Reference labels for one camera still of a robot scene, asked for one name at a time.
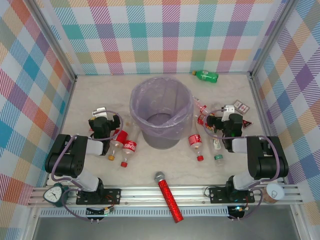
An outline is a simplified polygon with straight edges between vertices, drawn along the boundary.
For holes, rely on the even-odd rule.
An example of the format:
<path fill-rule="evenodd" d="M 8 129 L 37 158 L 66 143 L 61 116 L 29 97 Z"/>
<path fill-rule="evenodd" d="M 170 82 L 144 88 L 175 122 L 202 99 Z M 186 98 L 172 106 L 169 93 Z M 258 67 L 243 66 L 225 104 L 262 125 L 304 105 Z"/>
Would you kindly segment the clear bottle yellow cap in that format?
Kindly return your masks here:
<path fill-rule="evenodd" d="M 108 150 L 108 160 L 113 161 L 125 144 L 127 137 L 132 128 L 132 118 L 127 117 L 123 122 L 122 130 L 116 129 L 113 133 L 113 138 L 110 140 L 110 147 Z"/>

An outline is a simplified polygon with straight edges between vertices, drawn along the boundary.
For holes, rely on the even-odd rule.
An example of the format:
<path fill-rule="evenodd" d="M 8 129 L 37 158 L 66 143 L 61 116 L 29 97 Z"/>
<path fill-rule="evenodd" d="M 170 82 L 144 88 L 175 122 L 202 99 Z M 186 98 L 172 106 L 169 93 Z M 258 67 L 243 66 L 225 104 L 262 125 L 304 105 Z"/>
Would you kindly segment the small clear bottle red label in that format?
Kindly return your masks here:
<path fill-rule="evenodd" d="M 196 115 L 202 114 L 207 116 L 210 114 L 213 110 L 204 104 L 199 98 L 193 96 L 193 103 L 194 103 L 194 113 Z"/>

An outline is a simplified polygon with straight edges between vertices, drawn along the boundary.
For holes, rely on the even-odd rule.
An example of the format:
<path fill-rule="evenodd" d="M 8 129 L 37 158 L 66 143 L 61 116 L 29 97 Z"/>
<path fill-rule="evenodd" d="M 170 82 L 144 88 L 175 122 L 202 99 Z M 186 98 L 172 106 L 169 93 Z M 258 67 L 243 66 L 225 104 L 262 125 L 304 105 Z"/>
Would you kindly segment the clear cola bottle red cap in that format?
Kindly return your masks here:
<path fill-rule="evenodd" d="M 140 132 L 140 127 L 135 122 L 133 122 L 131 125 L 130 133 L 122 148 L 122 161 L 120 164 L 121 167 L 126 168 L 128 166 L 129 159 L 135 154 L 138 145 L 137 140 Z"/>
<path fill-rule="evenodd" d="M 197 123 L 194 121 L 192 123 L 191 132 L 188 137 L 188 143 L 190 149 L 195 153 L 197 161 L 202 162 L 204 160 L 204 156 L 202 154 L 203 142 L 197 129 Z"/>

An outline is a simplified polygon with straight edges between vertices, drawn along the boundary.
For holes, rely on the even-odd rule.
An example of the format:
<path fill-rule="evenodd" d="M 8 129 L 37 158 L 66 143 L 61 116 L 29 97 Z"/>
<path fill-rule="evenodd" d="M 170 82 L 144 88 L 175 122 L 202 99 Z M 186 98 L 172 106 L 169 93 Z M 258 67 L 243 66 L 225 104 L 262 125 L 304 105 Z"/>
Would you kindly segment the clear bottle green label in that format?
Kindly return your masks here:
<path fill-rule="evenodd" d="M 218 167 L 222 167 L 224 165 L 224 156 L 222 152 L 222 147 L 220 140 L 217 138 L 217 135 L 210 140 L 211 144 L 211 155 L 213 160 Z"/>

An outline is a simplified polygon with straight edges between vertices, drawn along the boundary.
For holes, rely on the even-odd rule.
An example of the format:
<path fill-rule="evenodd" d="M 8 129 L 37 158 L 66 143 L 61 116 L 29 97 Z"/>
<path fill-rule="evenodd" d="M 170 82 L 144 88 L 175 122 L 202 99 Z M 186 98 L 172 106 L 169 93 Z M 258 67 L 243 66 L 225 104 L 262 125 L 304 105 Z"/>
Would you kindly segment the green plastic bottle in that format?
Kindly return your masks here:
<path fill-rule="evenodd" d="M 193 70 L 191 73 L 193 76 L 196 76 L 199 80 L 216 83 L 219 78 L 219 74 L 215 72 L 210 72 L 206 70 Z"/>

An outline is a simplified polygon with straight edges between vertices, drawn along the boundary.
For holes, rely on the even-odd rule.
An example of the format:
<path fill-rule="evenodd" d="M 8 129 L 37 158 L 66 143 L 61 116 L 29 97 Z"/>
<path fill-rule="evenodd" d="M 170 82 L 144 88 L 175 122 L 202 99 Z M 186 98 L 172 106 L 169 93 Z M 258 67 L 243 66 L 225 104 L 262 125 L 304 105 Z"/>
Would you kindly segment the tin can with pull tab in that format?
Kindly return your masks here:
<path fill-rule="evenodd" d="M 284 189 L 277 183 L 269 183 L 262 190 L 262 198 L 268 204 L 274 204 L 285 197 Z"/>

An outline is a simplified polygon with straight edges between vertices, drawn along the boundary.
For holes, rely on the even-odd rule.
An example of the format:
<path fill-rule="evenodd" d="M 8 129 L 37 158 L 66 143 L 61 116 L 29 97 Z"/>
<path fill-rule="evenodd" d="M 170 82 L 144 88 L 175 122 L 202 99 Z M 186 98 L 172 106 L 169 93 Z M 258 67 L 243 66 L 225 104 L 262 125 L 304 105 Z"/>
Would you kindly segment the green alarm clock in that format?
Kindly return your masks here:
<path fill-rule="evenodd" d="M 43 199 L 53 206 L 60 208 L 63 206 L 63 202 L 65 203 L 68 199 L 68 194 L 65 193 L 68 189 L 68 186 L 57 182 L 44 192 Z"/>

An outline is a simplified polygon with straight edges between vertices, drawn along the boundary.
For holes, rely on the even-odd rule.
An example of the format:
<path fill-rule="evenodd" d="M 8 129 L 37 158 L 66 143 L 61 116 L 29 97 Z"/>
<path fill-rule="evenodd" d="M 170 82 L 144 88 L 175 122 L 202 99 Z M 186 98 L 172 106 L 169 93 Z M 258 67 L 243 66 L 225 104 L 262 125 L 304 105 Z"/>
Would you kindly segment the red glitter microphone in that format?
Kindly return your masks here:
<path fill-rule="evenodd" d="M 169 188 L 169 185 L 167 184 L 167 181 L 165 179 L 165 174 L 162 171 L 158 171 L 155 173 L 154 180 L 157 182 L 162 195 L 164 197 L 164 200 L 170 210 L 170 213 L 173 217 L 173 220 L 175 223 L 181 222 L 184 217 L 176 203 L 176 200 Z"/>

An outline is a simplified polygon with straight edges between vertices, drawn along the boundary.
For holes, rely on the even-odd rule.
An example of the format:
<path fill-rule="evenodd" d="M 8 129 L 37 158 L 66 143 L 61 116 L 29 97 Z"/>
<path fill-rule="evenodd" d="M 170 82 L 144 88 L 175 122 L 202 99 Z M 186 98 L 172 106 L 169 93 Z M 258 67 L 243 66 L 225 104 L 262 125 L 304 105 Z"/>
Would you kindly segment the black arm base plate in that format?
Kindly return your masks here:
<path fill-rule="evenodd" d="M 95 192 L 78 191 L 76 195 L 76 205 L 119 205 L 121 189 L 104 188 Z"/>
<path fill-rule="evenodd" d="M 211 204 L 246 204 L 254 203 L 255 197 L 252 191 L 230 190 L 226 187 L 210 187 L 209 198 Z"/>

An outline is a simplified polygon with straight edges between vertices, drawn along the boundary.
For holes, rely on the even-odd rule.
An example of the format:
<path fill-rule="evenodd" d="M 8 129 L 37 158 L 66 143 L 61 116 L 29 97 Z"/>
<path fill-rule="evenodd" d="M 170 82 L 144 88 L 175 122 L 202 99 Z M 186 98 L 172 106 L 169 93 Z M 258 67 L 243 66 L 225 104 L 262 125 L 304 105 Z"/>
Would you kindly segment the aluminium mounting rail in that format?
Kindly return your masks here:
<path fill-rule="evenodd" d="M 283 199 L 276 202 L 277 205 L 302 205 L 303 200 L 300 191 L 296 185 L 280 185 L 285 193 Z M 106 186 L 107 189 L 121 189 L 120 203 L 115 205 L 119 207 L 165 207 L 166 201 L 157 185 L 150 186 Z M 209 186 L 204 185 L 171 185 L 171 193 L 179 207 L 199 207 L 199 206 L 256 206 L 259 203 L 260 192 L 254 190 L 254 203 L 211 203 L 209 197 Z M 38 187 L 32 191 L 27 206 L 29 208 L 49 208 L 52 204 L 45 201 L 43 194 L 48 187 Z M 107 205 L 95 205 L 97 208 Z"/>

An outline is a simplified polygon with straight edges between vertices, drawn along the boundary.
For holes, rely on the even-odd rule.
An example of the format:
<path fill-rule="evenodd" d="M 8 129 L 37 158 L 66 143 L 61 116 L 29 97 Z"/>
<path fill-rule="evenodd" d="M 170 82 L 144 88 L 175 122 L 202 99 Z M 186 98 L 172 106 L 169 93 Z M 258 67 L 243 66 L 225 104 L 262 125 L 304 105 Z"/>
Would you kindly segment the aluminium frame post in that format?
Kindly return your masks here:
<path fill-rule="evenodd" d="M 68 77 L 73 82 L 76 82 L 77 75 L 73 71 L 71 64 L 69 63 L 65 53 L 63 52 L 45 16 L 41 12 L 41 9 L 38 7 L 36 0 L 25 0 L 25 3 L 28 4 L 29 10 L 32 12 L 33 16 L 35 17 L 37 23 L 39 24 L 40 29 L 43 31 L 43 35 L 45 36 L 49 45 L 55 52 L 58 60 L 60 61 L 63 69 L 66 71 Z"/>
<path fill-rule="evenodd" d="M 279 15 L 278 20 L 275 22 L 274 27 L 272 31 L 270 32 L 270 35 L 264 45 L 264 48 L 262 48 L 262 51 L 259 55 L 259 57 L 256 60 L 255 65 L 253 66 L 252 71 L 250 71 L 250 78 L 254 80 L 255 76 L 257 75 L 258 71 L 262 68 L 264 62 L 266 61 L 266 58 L 268 54 L 270 53 L 273 45 L 279 38 L 283 28 L 286 25 L 286 22 L 290 18 L 292 11 L 295 9 L 296 5 L 298 4 L 300 0 L 287 0 L 286 4 L 284 5 L 284 8 L 282 12 Z"/>

